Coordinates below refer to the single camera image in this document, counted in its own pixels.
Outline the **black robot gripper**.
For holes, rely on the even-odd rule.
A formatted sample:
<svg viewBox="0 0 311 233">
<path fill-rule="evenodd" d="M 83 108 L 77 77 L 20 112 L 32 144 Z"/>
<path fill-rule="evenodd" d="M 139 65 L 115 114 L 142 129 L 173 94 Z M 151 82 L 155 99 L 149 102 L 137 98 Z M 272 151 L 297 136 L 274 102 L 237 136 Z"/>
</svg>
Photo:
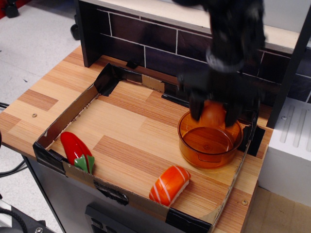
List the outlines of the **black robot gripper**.
<svg viewBox="0 0 311 233">
<path fill-rule="evenodd" d="M 259 108 L 262 92 L 241 74 L 245 65 L 243 50 L 221 54 L 208 49 L 206 60 L 206 68 L 177 76 L 178 89 L 187 93 L 190 114 L 195 121 L 200 120 L 206 100 L 224 103 L 226 126 L 232 126 L 243 109 Z"/>
</svg>

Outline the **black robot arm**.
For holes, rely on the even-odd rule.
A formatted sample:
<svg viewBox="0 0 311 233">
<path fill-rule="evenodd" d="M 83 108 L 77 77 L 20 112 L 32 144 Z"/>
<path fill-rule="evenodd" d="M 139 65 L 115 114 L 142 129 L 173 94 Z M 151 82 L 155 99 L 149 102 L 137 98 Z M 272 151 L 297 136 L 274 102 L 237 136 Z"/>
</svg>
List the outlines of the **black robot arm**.
<svg viewBox="0 0 311 233">
<path fill-rule="evenodd" d="M 202 6 L 209 13 L 212 44 L 207 69 L 180 74 L 178 88 L 189 94 L 191 117 L 198 121 L 207 100 L 225 104 L 225 124 L 245 111 L 257 111 L 265 93 L 245 80 L 242 70 L 265 44 L 261 0 L 177 0 L 185 7 Z"/>
</svg>

